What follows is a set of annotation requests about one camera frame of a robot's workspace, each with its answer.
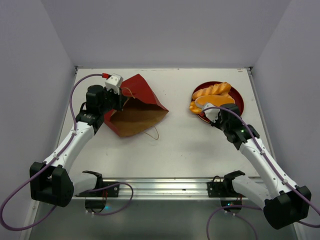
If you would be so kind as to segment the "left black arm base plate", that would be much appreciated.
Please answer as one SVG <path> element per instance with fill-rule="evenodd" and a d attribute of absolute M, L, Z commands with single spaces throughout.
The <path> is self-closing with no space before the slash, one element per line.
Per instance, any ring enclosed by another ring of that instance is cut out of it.
<path fill-rule="evenodd" d="M 83 198 L 117 198 L 119 196 L 119 182 L 118 181 L 104 181 L 102 180 L 94 191 L 82 192 L 76 197 Z"/>

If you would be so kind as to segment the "fake baguette bread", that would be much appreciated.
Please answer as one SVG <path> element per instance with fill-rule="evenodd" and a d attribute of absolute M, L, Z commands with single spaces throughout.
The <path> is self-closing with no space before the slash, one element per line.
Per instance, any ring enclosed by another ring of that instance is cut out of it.
<path fill-rule="evenodd" d="M 234 104 L 235 100 L 232 97 L 222 95 L 205 95 L 200 96 L 195 100 L 195 105 L 198 108 L 203 108 L 207 103 L 220 107 L 224 104 Z"/>

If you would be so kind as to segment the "long braided fake bread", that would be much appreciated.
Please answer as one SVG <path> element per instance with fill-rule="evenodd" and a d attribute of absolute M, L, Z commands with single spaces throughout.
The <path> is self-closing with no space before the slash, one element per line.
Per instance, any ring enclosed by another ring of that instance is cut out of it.
<path fill-rule="evenodd" d="M 193 114 L 200 114 L 202 112 L 202 109 L 203 109 L 203 105 L 196 101 L 192 101 L 189 105 L 189 110 Z"/>

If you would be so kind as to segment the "twisted orange fake bread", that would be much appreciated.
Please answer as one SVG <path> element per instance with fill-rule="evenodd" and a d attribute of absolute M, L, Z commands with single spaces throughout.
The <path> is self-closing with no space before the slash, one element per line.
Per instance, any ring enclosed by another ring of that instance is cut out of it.
<path fill-rule="evenodd" d="M 209 87 L 205 87 L 202 89 L 197 90 L 192 94 L 192 100 L 196 100 L 199 97 L 202 96 L 208 96 L 208 95 L 224 95 L 228 94 L 231 90 L 232 86 L 227 83 L 216 83 L 214 85 L 210 85 Z"/>

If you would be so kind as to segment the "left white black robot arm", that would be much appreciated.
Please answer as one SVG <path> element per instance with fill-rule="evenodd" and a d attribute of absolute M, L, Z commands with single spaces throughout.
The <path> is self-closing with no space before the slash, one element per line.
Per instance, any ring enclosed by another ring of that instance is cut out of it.
<path fill-rule="evenodd" d="M 122 90 L 101 85 L 88 87 L 86 101 L 75 118 L 75 125 L 57 149 L 43 162 L 34 162 L 30 169 L 30 195 L 33 200 L 66 207 L 72 197 L 83 192 L 92 196 L 103 193 L 100 173 L 85 170 L 71 178 L 70 169 L 88 141 L 104 123 L 104 115 L 111 110 L 121 111 L 127 97 Z"/>

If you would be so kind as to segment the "red brown paper bag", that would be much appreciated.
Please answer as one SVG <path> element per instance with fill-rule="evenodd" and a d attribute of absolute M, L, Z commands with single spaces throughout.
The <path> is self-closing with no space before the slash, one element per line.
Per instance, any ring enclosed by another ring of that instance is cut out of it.
<path fill-rule="evenodd" d="M 140 74 L 125 80 L 121 90 L 128 97 L 123 109 L 104 115 L 104 123 L 119 137 L 142 133 L 162 121 L 169 112 Z"/>

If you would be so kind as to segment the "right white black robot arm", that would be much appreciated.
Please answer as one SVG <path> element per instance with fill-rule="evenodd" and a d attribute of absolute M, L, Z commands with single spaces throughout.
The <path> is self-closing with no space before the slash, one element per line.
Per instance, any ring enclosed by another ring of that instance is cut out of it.
<path fill-rule="evenodd" d="M 257 184 L 238 170 L 224 176 L 223 192 L 231 197 L 236 194 L 247 197 L 262 209 L 267 222 L 276 230 L 305 219 L 312 196 L 310 190 L 306 186 L 298 186 L 280 168 L 255 128 L 240 117 L 238 106 L 228 103 L 217 107 L 208 103 L 203 111 L 210 124 L 220 129 L 249 160 L 265 185 Z"/>

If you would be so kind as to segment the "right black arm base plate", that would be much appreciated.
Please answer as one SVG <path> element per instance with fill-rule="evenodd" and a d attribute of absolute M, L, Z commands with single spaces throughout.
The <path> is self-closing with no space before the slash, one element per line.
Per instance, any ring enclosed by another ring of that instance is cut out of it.
<path fill-rule="evenodd" d="M 214 177 L 206 183 L 209 198 L 237 198 L 241 194 L 236 192 L 232 186 L 232 179 Z"/>

